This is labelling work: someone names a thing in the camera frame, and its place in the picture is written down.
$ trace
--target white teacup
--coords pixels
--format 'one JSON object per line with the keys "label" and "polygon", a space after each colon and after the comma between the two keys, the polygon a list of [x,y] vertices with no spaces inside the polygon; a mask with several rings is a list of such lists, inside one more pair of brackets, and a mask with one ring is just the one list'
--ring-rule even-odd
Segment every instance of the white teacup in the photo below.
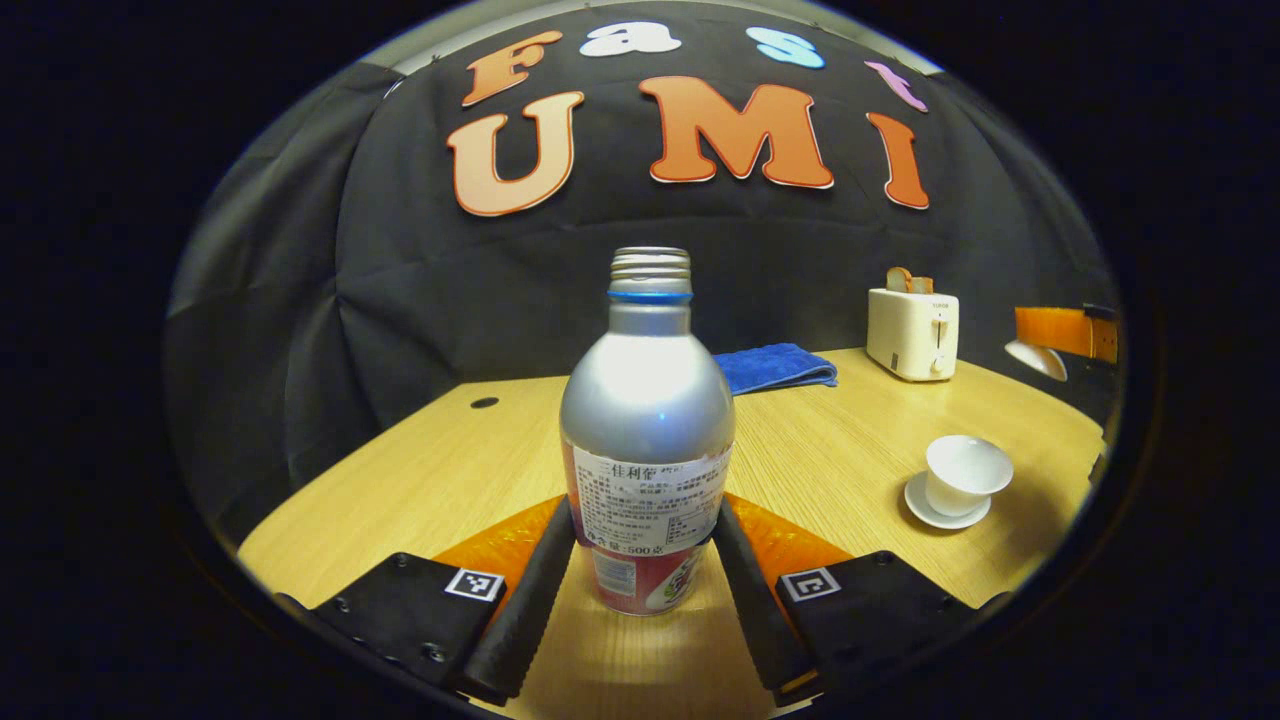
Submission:
{"label": "white teacup", "polygon": [[940,437],[924,459],[929,464],[924,498],[940,515],[968,515],[1014,479],[1009,455],[973,436]]}

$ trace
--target white toaster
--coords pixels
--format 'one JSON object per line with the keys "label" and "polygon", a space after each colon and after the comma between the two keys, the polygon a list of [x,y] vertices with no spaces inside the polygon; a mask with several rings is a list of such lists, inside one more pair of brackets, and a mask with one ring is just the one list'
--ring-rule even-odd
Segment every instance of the white toaster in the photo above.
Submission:
{"label": "white toaster", "polygon": [[960,300],[952,295],[872,288],[867,354],[908,380],[945,380],[956,372]]}

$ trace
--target black cloth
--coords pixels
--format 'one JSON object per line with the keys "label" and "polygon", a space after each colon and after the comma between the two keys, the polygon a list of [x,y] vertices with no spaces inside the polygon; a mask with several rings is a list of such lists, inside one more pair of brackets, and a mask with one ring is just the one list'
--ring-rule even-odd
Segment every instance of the black cloth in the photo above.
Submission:
{"label": "black cloth", "polygon": [[[586,58],[586,33],[660,22],[677,50]],[[769,59],[745,29],[795,33],[826,60]],[[529,79],[472,108],[466,68],[547,29]],[[884,63],[928,105],[899,99]],[[663,184],[657,102],[640,81],[691,76],[741,109],[777,83],[814,99],[831,190],[778,186],[762,152],[736,179]],[[960,299],[959,357],[1044,389],[1100,423],[1112,372],[1066,357],[1056,383],[1004,351],[1014,306],[1116,305],[1089,225],[1029,143],[955,78],[924,77],[820,29],[704,4],[588,8],[525,24],[401,79],[356,64],[253,143],[218,188],[170,309],[169,410],[197,503],[236,542],[288,495],[458,382],[568,373],[605,329],[613,250],[672,245],[694,266],[694,333],[714,352],[865,343],[867,291],[904,265]],[[445,137],[504,113],[497,169],[536,163],[529,102],[564,91],[576,160],[567,183],[498,218],[454,197]],[[869,111],[915,133],[927,210],[891,202]]]}

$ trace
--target blue ring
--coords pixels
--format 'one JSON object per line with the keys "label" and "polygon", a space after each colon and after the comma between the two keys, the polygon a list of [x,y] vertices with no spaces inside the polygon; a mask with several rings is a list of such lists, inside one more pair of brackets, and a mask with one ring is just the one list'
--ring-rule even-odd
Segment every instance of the blue ring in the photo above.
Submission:
{"label": "blue ring", "polygon": [[609,292],[609,297],[640,305],[678,305],[692,296],[691,292]]}

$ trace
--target saucer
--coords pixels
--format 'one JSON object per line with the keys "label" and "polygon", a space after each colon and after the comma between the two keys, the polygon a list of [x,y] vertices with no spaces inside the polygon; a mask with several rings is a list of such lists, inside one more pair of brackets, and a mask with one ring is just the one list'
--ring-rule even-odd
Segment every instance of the saucer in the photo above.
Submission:
{"label": "saucer", "polygon": [[916,518],[923,520],[925,524],[933,525],[934,528],[942,528],[943,530],[959,530],[960,528],[968,528],[978,520],[987,516],[987,511],[991,510],[991,497],[984,497],[982,503],[978,505],[966,515],[960,515],[959,518],[952,518],[950,515],[943,515],[929,505],[928,498],[924,497],[924,483],[928,479],[928,473],[919,473],[914,478],[906,482],[906,506],[911,509],[911,512]]}

